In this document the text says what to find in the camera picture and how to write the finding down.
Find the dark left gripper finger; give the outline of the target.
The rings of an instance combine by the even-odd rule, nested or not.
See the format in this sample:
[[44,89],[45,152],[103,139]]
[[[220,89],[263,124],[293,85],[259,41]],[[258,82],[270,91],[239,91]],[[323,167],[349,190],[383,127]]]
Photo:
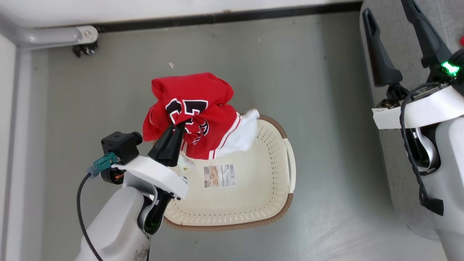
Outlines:
[[185,132],[186,122],[181,122],[178,125],[171,124],[167,129],[167,137],[164,148],[164,165],[175,167],[178,164],[178,158],[181,150],[181,144]]
[[174,124],[170,124],[161,137],[148,152],[148,157],[162,165],[175,165],[176,132]]

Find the black baseboard strip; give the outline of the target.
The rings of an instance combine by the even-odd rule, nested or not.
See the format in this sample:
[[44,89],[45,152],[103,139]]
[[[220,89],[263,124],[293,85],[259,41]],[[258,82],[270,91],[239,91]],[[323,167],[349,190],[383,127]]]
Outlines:
[[93,26],[99,33],[178,28],[182,26],[193,25],[223,24],[231,22],[287,18],[307,15],[348,13],[355,11],[359,12],[361,10],[362,4],[362,1],[354,1],[325,5],[305,5],[302,7],[272,8],[252,11],[222,12],[192,16],[156,18],[149,20],[108,22],[93,24]]

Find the grey fabric sofa seat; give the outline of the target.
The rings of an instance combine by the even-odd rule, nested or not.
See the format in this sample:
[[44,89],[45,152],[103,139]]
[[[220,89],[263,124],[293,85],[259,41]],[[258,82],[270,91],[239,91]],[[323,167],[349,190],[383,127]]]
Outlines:
[[[457,51],[464,36],[464,0],[415,0],[451,52]],[[363,0],[381,30],[381,41],[403,75],[401,84],[412,89],[426,81],[429,69],[421,64],[422,52],[413,25],[408,22],[401,0]],[[413,233],[438,241],[433,214],[419,203],[419,186],[408,162],[401,133],[379,131],[391,200],[400,220]]]

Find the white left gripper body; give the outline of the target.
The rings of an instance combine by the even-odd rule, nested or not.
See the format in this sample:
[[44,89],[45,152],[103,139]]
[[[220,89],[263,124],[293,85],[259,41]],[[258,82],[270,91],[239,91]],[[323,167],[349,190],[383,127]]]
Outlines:
[[177,175],[169,167],[149,157],[137,156],[125,165],[118,163],[112,165],[112,167],[126,170],[126,172],[154,185],[156,188],[169,193],[172,192],[173,197],[176,199],[185,199],[189,191],[188,181],[184,177]]

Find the black furniture caster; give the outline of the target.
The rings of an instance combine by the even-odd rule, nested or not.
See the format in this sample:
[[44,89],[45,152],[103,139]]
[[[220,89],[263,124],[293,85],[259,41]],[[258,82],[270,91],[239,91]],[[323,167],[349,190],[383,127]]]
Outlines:
[[83,55],[93,55],[95,54],[97,49],[98,49],[98,41],[72,47],[72,51],[74,55],[78,58],[81,58],[81,56]]

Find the white furniture panel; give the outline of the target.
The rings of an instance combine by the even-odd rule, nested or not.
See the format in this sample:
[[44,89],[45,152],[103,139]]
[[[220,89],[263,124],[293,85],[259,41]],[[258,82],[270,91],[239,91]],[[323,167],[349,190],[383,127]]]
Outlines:
[[49,58],[0,34],[0,261],[42,261]]

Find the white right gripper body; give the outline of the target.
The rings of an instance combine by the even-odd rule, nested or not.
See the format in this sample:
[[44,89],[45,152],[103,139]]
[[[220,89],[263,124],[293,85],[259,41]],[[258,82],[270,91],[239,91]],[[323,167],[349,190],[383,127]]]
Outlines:
[[402,74],[388,68],[374,72],[376,87],[388,86],[387,96],[373,111],[373,120],[378,129],[401,128],[401,105],[405,104],[406,128],[418,128],[437,124],[464,115],[464,86],[460,86],[456,66],[433,66],[430,82],[420,90],[413,91],[408,99],[408,90],[401,86]]

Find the printed barcode label sticker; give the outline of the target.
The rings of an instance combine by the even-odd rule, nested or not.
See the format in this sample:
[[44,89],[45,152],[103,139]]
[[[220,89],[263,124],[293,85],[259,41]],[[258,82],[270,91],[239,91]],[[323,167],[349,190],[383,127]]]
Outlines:
[[227,188],[237,185],[235,165],[214,165],[203,167],[205,188]]

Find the grey metal furniture leg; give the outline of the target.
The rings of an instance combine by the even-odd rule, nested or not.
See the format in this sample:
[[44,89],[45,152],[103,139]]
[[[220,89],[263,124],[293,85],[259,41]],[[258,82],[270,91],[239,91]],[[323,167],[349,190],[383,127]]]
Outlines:
[[24,50],[92,44],[99,36],[97,29],[91,25],[25,28],[1,13],[0,34]]

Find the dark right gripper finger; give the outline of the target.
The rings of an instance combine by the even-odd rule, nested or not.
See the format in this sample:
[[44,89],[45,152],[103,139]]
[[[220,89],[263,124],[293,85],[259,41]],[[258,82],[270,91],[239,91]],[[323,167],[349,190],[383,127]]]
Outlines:
[[374,86],[399,85],[403,80],[403,76],[393,65],[381,41],[380,27],[369,8],[363,10],[362,19]]
[[413,25],[420,49],[421,63],[424,68],[442,66],[451,57],[451,52],[438,32],[431,25],[415,0],[401,0],[407,20]]

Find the white perforated laundry basket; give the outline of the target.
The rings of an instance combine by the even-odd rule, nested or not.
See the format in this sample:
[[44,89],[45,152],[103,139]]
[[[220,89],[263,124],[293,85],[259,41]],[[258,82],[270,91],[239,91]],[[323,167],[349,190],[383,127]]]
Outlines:
[[[237,185],[205,188],[203,167],[235,165]],[[164,223],[186,231],[222,231],[270,224],[290,208],[296,185],[296,162],[283,127],[261,115],[250,150],[212,160],[188,158],[174,171],[187,179],[189,191],[171,200]]]

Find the red basketball jersey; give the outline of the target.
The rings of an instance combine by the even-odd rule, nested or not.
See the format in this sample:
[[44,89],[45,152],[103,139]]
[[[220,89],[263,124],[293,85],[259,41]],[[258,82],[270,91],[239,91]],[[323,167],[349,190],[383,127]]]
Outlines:
[[204,72],[157,78],[151,84],[157,102],[142,125],[144,141],[157,141],[169,125],[185,123],[181,150],[188,158],[212,160],[255,144],[260,113],[251,109],[242,115],[231,106],[234,91],[226,81]]

